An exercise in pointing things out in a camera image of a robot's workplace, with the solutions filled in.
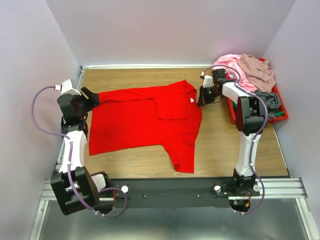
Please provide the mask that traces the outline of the red plastic bin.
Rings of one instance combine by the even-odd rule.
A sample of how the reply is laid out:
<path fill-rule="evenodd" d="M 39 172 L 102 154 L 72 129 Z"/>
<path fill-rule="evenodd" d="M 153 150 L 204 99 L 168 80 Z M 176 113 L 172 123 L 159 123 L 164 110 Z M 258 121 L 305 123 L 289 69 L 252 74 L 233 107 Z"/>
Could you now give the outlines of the red plastic bin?
<path fill-rule="evenodd" d="M 247 54 L 227 54 L 221 56 L 216 64 L 227 65 L 226 73 L 231 79 L 240 74 L 239 86 L 246 91 L 265 98 L 268 109 L 268 119 L 271 123 L 286 120 L 288 115 L 283 106 L 280 94 L 276 89 L 275 72 L 269 66 L 269 61 Z"/>

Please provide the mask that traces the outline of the red t-shirt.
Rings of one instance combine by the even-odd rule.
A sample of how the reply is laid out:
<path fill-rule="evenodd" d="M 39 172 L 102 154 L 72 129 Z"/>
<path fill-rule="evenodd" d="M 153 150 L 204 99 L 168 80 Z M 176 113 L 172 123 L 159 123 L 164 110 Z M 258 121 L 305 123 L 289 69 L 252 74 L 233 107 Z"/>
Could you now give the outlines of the red t-shirt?
<path fill-rule="evenodd" d="M 186 80 L 100 92 L 100 104 L 92 111 L 89 154 L 161 145 L 175 171 L 194 173 L 202 121 L 196 96 Z"/>

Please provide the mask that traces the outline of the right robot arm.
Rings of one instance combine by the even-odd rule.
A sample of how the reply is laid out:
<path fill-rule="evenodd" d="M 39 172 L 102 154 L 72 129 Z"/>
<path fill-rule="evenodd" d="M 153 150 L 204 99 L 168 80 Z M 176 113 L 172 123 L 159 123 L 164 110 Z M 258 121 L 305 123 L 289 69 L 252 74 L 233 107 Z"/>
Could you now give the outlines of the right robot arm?
<path fill-rule="evenodd" d="M 203 84 L 199 88 L 199 107 L 214 103 L 219 96 L 236 102 L 235 125 L 240 135 L 240 148 L 229 189 L 241 196 L 256 183 L 257 148 L 268 121 L 266 103 L 260 96 L 242 88 L 238 79 L 227 79 L 222 68 L 213 70 L 212 75 L 203 71 L 200 78 Z"/>

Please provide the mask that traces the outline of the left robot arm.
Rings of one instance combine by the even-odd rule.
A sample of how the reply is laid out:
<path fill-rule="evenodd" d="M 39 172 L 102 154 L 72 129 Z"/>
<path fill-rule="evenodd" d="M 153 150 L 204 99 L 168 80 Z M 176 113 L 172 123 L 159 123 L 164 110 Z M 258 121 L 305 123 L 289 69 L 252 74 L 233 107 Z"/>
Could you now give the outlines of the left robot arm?
<path fill-rule="evenodd" d="M 50 185 L 64 215 L 84 209 L 93 210 L 100 197 L 110 194 L 111 185 L 104 172 L 89 174 L 85 167 L 88 140 L 88 113 L 100 105 L 99 95 L 83 87 L 77 90 L 66 83 L 55 87 L 60 91 L 57 103 L 62 112 L 61 135 L 64 140 L 63 159 Z"/>

